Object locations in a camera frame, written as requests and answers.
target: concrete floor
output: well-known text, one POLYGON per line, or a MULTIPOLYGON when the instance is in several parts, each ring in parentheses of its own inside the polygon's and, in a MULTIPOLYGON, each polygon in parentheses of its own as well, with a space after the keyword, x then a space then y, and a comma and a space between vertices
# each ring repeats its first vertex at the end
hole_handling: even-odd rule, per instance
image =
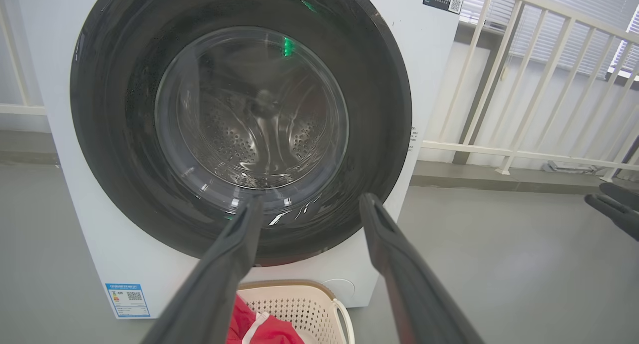
MULTIPOLYGON (((61 169, 0 166, 2 342, 137 343, 117 321, 61 169)), ((639 342, 639 244, 581 196, 411 187, 399 226, 487 344, 639 342)), ((383 280, 349 310, 358 343, 397 343, 383 280)))
MULTIPOLYGON (((599 186, 603 183, 600 177, 594 175, 548 173, 521 168, 511 168, 510 173, 510 175, 500 175, 493 167, 418 160, 410 185, 485 191, 589 194, 598 192, 599 186)), ((605 170, 598 172, 600 176, 605 173, 605 170)), ((639 190, 639 183, 636 182, 619 178, 613 178, 613 182, 633 191, 639 190)))

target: white metal railing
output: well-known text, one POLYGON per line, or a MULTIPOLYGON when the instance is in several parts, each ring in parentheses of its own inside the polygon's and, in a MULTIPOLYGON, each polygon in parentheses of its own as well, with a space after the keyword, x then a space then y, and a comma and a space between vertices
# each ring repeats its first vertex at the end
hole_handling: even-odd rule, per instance
POLYGON ((2 36, 4 37, 6 47, 9 50, 9 57, 11 59, 10 71, 13 72, 16 79, 21 98, 21 103, 2 103, 0 100, 0 113, 46 116, 43 106, 30 105, 29 92, 27 90, 23 66, 20 62, 14 31, 11 27, 11 21, 9 21, 9 13, 7 12, 6 5, 4 5, 4 0, 0 0, 0 27, 2 27, 2 36))
POLYGON ((459 142, 461 143, 447 142, 445 139, 447 137, 450 137, 450 135, 447 135, 447 134, 450 134, 449 132, 451 131, 451 127, 452 127, 451 121, 453 117, 466 116, 468 113, 468 112, 465 112, 463 109, 459 109, 460 107, 458 105, 459 95, 463 93, 463 86, 465 85, 465 82, 466 82, 468 68, 473 60, 473 56, 476 55, 475 49, 477 46, 479 35, 481 34, 481 31, 482 31, 481 24, 484 23, 486 14, 490 7, 491 0, 485 0, 484 2, 484 7, 482 8, 481 14, 479 16, 479 21, 478 21, 479 25, 477 25, 475 32, 473 33, 473 37, 470 42, 470 48, 468 49, 468 53, 466 55, 465 62, 462 67, 461 76, 456 84, 454 93, 452 95, 452 100, 450 103, 441 103, 441 105, 448 105, 448 109, 443 119, 443 124, 439 132, 439 135, 436 136, 435 140, 425 140, 422 143, 422 148, 430 148, 430 149, 436 149, 436 150, 449 150, 449 151, 464 151, 468 153, 481 153, 481 154, 488 154, 488 155, 504 156, 504 160, 502 160, 501 165, 496 169, 499 173, 502 173, 503 175, 509 174, 509 169, 511 168, 513 164, 513 160, 515 158, 553 160, 557 162, 568 162, 568 163, 574 163, 574 164, 585 164, 585 165, 591 165, 591 166, 607 167, 609 168, 609 170, 607 171, 605 176, 603 176, 602 178, 603 180, 607 180, 607 181, 610 181, 612 179, 612 176, 614 175, 614 172, 616 171, 616 169, 630 169, 635 171, 639 170, 639 165, 635 164, 637 160, 639 159, 639 151, 635 153, 635 155, 630 159, 630 161, 627 164, 622 163, 626 153, 628 153, 633 142, 639 135, 639 123, 632 123, 632 118, 637 113, 637 110, 639 110, 639 106, 637 106, 636 104, 633 105, 634 107, 632 108, 630 114, 626 116, 623 126, 621 127, 621 128, 628 128, 628 126, 632 126, 632 130, 630 130, 629 135, 622 136, 622 133, 624 131, 621 130, 621 128, 612 128, 613 123, 616 123, 613 121, 613 119, 621 115, 620 113, 620 110, 622 107, 621 103, 626 99, 626 96, 628 96, 630 86, 633 83, 633 78, 639 75, 639 65, 637 65, 637 67, 633 70, 633 73, 630 76, 630 80, 626 82, 625 86, 623 87, 621 91, 621 95, 616 96, 615 98, 611 98, 611 95, 610 95, 611 89, 614 86, 614 82, 617 79, 617 76, 619 75, 619 72, 623 66, 623 63, 625 62, 626 57, 629 55, 630 51, 632 50, 631 48, 634 45, 637 45, 637 43, 639 43, 639 35, 625 32, 619 28, 614 28, 602 21, 599 21, 596 18, 591 18, 585 14, 582 14, 581 12, 577 12, 571 8, 561 5, 560 3, 553 2, 550 0, 514 0, 514 1, 515 1, 514 9, 513 9, 511 18, 509 19, 509 22, 507 24, 507 27, 505 29, 502 43, 500 44, 498 52, 497 52, 497 57, 489 72, 488 80, 486 81, 485 87, 479 89, 480 91, 482 91, 481 98, 479 99, 479 103, 477 104, 477 109, 474 112, 472 121, 470 121, 470 127, 468 128, 468 131, 466 132, 466 135, 463 138, 463 141, 460 139, 459 142), (520 68, 518 69, 518 72, 514 78, 514 84, 509 89, 509 94, 507 96, 507 99, 505 100, 504 107, 500 109, 501 111, 499 112, 498 116, 496 113, 493 113, 495 114, 496 117, 498 117, 498 119, 496 122, 497 124, 493 126, 492 128, 493 132, 489 136, 488 141, 484 141, 482 145, 470 144, 470 141, 473 136, 473 132, 475 132, 475 128, 479 121, 479 117, 481 116, 482 110, 484 109, 484 106, 486 105, 486 100, 488 99, 493 80, 495 79, 495 76, 498 75, 497 72, 499 71, 499 68, 500 68, 500 62, 502 61, 502 58, 504 57, 504 55, 506 55, 509 37, 511 37, 513 30, 515 30, 517 14, 520 12, 520 9, 522 8, 523 5, 531 5, 541 10, 541 16, 539 17, 539 21, 533 32, 532 39, 530 40, 529 48, 527 52, 525 53, 525 55, 523 56, 523 59, 521 60, 520 68), (539 33, 541 32, 541 28, 543 27, 544 20, 549 13, 557 14, 563 17, 564 18, 563 27, 561 29, 561 32, 559 33, 559 36, 557 37, 557 41, 555 42, 555 47, 550 55, 550 58, 545 64, 543 73, 541 75, 541 78, 539 79, 539 82, 537 83, 534 93, 529 99, 525 98, 524 100, 524 101, 528 101, 528 103, 526 104, 526 110, 523 114, 523 117, 521 117, 521 121, 516 129, 516 132, 514 133, 512 138, 509 138, 509 144, 505 146, 505 148, 499 147, 496 144, 497 140, 504 139, 505 126, 510 125, 509 123, 506 123, 507 121, 505 121, 505 118, 509 117, 509 114, 518 105, 518 103, 516 103, 516 100, 515 100, 516 94, 518 93, 518 90, 520 89, 522 78, 523 76, 525 76, 525 70, 529 64, 529 60, 531 58, 533 48, 539 37, 539 33), (569 71, 568 76, 566 77, 561 93, 559 93, 559 96, 554 102, 552 110, 550 110, 550 115, 546 119, 545 125, 543 125, 541 134, 539 134, 539 137, 537 137, 536 141, 534 141, 532 150, 530 149, 523 150, 521 145, 526 135, 529 134, 530 125, 535 115, 537 114, 537 110, 539 109, 539 105, 541 104, 541 101, 543 101, 543 98, 545 98, 544 96, 546 94, 546 89, 548 88, 548 85, 550 83, 550 80, 552 78, 552 75, 555 69, 557 68, 557 64, 561 58, 562 52, 564 51, 564 46, 566 46, 566 43, 568 42, 568 38, 573 28, 575 27, 576 23, 580 23, 581 25, 586 25, 587 27, 589 27, 589 31, 587 33, 585 41, 582 44, 582 48, 577 56, 577 59, 575 60, 575 64, 573 68, 569 71), (568 96, 569 89, 571 89, 573 80, 575 79, 575 76, 577 76, 579 65, 584 59, 585 53, 587 52, 589 45, 591 44, 591 41, 593 40, 593 37, 596 34, 596 32, 602 32, 609 35, 609 40, 607 41, 605 50, 603 51, 603 53, 601 53, 601 57, 598 60, 596 68, 593 70, 592 74, 589 76, 587 82, 585 82, 584 91, 582 91, 582 93, 580 94, 580 97, 578 98, 577 103, 575 104, 575 107, 573 108, 571 114, 569 114, 568 119, 565 119, 565 120, 560 119, 558 116, 558 113, 564 107, 566 103, 566 98, 568 96), (595 80, 597 80, 598 70, 602 68, 602 66, 604 65, 604 62, 607 58, 608 53, 612 49, 615 39, 618 39, 618 40, 621 39, 622 41, 627 42, 627 45, 622 54, 621 60, 619 60, 619 65, 616 66, 614 72, 610 75, 604 89, 600 92, 598 96, 598 100, 596 101, 596 106, 594 110, 592 110, 589 113, 585 121, 582 121, 581 119, 578 120, 578 118, 580 118, 578 115, 581 113, 584 107, 585 101, 587 101, 587 99, 590 98, 589 97, 591 95, 590 91, 591 91, 591 88, 593 87, 595 80), (610 133, 611 130, 618 130, 618 133, 616 134, 614 138, 614 143, 605 143, 605 140, 602 139, 603 135, 595 135, 595 139, 593 140, 593 142, 589 142, 588 140, 588 136, 586 135, 586 132, 592 129, 591 126, 593 125, 593 121, 595 119, 601 119, 602 113, 606 113, 606 114, 603 115, 603 120, 601 121, 600 128, 598 129, 598 134, 610 133), (564 139, 566 139, 567 134, 571 130, 574 130, 576 126, 581 124, 583 124, 583 126, 582 126, 582 129, 580 130, 580 134, 577 137, 577 142, 575 143, 574 146, 572 146, 571 149, 569 149, 568 151, 564 151, 564 153, 562 153, 560 149, 560 144, 564 141, 564 139), (554 144, 554 148, 550 150, 551 153, 542 153, 540 151, 540 148, 545 141, 546 143, 548 142, 549 140, 548 133, 550 128, 553 125, 563 126, 561 134, 557 138, 554 144), (607 159, 607 158, 610 158, 610 156, 613 154, 611 152, 613 151, 614 148, 618 147, 618 144, 620 141, 622 141, 623 143, 621 143, 621 148, 619 149, 617 154, 614 156, 614 159, 613 160, 607 159), (601 153, 601 155, 598 156, 597 151, 598 149, 601 148, 601 146, 604 146, 603 148, 604 153, 601 153), (583 151, 585 151, 585 155, 579 155, 579 153, 582 153, 583 151))

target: laundry basket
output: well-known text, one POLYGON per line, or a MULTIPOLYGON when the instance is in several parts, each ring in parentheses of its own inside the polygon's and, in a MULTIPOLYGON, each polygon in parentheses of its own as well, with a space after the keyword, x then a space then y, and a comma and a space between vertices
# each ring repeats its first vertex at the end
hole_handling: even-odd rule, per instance
POLYGON ((267 312, 291 322, 305 344, 354 344, 353 324, 346 308, 324 285, 312 281, 246 283, 240 285, 238 295, 254 312, 267 312))

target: front-load washing machine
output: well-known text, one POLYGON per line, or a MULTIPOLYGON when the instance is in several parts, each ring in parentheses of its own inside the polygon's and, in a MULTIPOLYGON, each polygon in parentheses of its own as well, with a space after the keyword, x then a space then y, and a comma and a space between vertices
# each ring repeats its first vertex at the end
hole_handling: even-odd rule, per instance
POLYGON ((245 281, 313 280, 347 306, 369 303, 377 273, 358 197, 376 194, 397 219, 454 11, 425 0, 18 2, 117 317, 160 315, 255 195, 266 219, 245 281))

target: red garment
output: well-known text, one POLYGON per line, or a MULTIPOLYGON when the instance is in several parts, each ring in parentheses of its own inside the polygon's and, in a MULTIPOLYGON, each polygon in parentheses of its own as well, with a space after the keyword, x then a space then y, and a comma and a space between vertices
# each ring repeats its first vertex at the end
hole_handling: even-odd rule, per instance
POLYGON ((235 294, 235 307, 226 344, 304 344, 293 324, 280 321, 268 313, 254 313, 235 294))

